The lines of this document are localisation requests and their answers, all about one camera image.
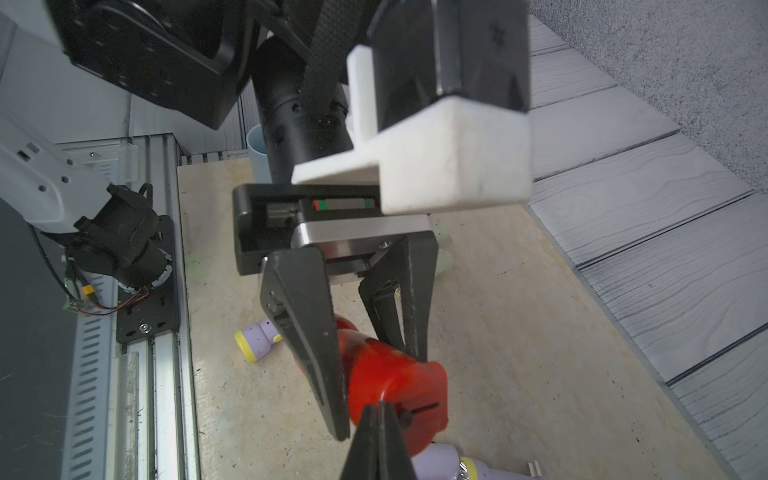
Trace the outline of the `red flashlight all red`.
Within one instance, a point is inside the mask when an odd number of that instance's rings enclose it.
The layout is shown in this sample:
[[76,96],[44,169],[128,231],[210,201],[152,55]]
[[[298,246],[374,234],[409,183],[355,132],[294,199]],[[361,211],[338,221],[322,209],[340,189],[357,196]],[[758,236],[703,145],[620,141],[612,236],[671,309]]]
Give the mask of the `red flashlight all red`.
[[289,348],[320,409],[331,438],[343,441],[358,426],[363,409],[386,402],[394,408],[410,456],[426,449],[448,425],[448,379],[437,361],[421,362],[361,331],[348,319],[335,318],[332,332],[321,333],[321,357],[312,355],[293,326],[285,327]]

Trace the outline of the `green flashlight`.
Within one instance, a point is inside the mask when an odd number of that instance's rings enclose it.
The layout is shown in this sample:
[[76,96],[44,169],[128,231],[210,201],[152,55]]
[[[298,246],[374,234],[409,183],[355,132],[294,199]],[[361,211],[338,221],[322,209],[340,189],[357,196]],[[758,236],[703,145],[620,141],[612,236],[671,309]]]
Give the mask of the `green flashlight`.
[[450,270],[452,270],[454,267],[454,259],[453,256],[444,249],[439,249],[437,253],[437,260],[436,260],[436,267],[435,267],[435,277],[439,277]]
[[432,232],[435,236],[439,248],[442,248],[451,242],[451,235],[443,225],[435,223],[432,226]]

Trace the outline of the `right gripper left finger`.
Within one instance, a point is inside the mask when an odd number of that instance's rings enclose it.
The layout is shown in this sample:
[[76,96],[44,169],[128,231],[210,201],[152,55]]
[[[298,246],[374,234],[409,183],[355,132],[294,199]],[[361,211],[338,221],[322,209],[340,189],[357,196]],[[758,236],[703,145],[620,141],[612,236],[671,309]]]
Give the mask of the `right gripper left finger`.
[[376,480],[378,478],[378,409],[366,405],[357,425],[340,480]]

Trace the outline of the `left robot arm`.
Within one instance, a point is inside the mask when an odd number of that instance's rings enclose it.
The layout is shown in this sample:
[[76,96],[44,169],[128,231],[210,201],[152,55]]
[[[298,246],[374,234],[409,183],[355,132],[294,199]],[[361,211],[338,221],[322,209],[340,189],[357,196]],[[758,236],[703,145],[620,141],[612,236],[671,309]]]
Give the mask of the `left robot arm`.
[[89,73],[218,128],[247,85],[267,184],[233,193],[235,259],[307,376],[330,434],[370,421],[411,454],[445,429],[447,375],[427,357],[438,244],[423,215],[388,216],[376,186],[295,185],[354,146],[355,47],[390,52],[393,1],[49,1],[65,53]]

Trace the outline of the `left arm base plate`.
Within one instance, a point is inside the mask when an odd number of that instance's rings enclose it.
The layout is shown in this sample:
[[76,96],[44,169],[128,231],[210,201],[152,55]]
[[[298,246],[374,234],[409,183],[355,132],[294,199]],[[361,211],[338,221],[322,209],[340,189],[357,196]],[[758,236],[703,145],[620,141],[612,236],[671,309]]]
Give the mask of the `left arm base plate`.
[[156,234],[150,238],[137,268],[131,271],[128,285],[118,283],[120,303],[135,296],[116,315],[118,343],[130,344],[179,329],[174,234],[171,217],[161,215]]

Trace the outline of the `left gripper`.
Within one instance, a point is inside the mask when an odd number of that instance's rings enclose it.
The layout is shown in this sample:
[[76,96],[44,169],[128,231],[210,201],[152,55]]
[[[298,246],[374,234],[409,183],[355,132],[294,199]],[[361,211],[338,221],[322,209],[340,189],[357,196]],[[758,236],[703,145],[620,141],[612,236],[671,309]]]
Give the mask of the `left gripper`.
[[439,251],[430,220],[384,215],[374,186],[243,184],[232,202],[237,270],[263,273],[262,307],[329,434],[344,441],[350,416],[325,261],[333,279],[369,269],[358,292],[378,340],[426,362]]

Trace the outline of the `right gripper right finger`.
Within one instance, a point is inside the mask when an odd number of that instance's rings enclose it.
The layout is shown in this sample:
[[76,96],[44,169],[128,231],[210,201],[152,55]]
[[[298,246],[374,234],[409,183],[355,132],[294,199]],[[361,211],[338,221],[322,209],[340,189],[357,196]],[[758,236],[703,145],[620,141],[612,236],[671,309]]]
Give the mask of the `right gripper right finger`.
[[380,478],[417,479],[398,416],[387,402],[380,403]]

